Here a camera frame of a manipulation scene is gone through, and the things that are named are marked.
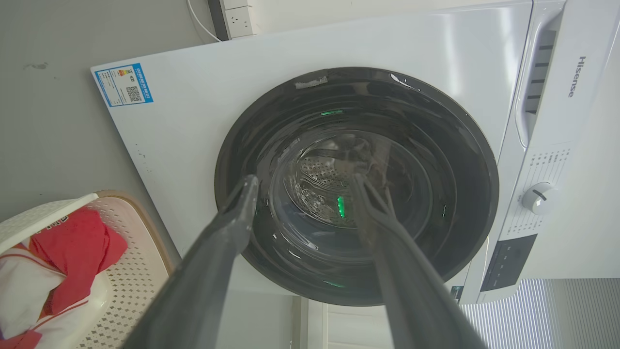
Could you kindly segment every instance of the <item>red clothing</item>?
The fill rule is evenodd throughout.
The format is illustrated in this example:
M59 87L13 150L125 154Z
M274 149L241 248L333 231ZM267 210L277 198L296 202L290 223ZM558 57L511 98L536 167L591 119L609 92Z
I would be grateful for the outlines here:
M33 330L7 340L0 340L0 349L33 349L41 339L41 334Z
M91 293L95 275L116 263L127 249L97 211L86 207L30 238L30 251L67 277L50 292L44 312L56 315Z

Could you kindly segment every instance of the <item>washing machine door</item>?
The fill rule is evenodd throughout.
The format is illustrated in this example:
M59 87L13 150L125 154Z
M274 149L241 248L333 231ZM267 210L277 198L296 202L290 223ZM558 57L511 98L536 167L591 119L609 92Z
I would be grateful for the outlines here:
M247 261L301 296L378 305L373 260L353 219L354 173L390 199L444 280L489 233L497 167L472 116L423 81L374 68L315 71L255 101L220 150L215 198L221 208L243 176L256 174Z

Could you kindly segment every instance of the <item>white washing machine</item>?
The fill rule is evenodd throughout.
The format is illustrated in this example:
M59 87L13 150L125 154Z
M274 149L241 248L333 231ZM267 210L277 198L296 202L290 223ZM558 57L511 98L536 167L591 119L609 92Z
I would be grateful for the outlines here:
M462 304L486 302L513 294L536 260L619 6L398 14L92 73L181 255L236 181L258 174L254 236L231 289L380 304L347 209L348 175L379 169L446 287Z

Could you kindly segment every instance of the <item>hisense logo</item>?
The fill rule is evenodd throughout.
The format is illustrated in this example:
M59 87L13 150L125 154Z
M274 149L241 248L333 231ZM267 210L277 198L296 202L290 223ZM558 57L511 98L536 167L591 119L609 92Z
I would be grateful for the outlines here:
M573 77L573 85L570 87L569 97L572 97L575 94L575 88L577 87L577 80L579 80L579 73L581 73L581 68L585 64L585 56L579 57L579 63L577 63L577 69L575 70L575 76Z

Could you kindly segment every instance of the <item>plastic laundry basket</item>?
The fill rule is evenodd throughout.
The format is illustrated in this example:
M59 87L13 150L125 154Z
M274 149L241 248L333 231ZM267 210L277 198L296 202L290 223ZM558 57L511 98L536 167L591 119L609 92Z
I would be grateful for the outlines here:
M105 283L109 290L94 318L86 319L95 325L68 338L65 347L119 348L173 270L157 230L137 200L120 191L99 191L34 207L0 223L0 253L83 206L99 211L128 248L99 274L109 280Z

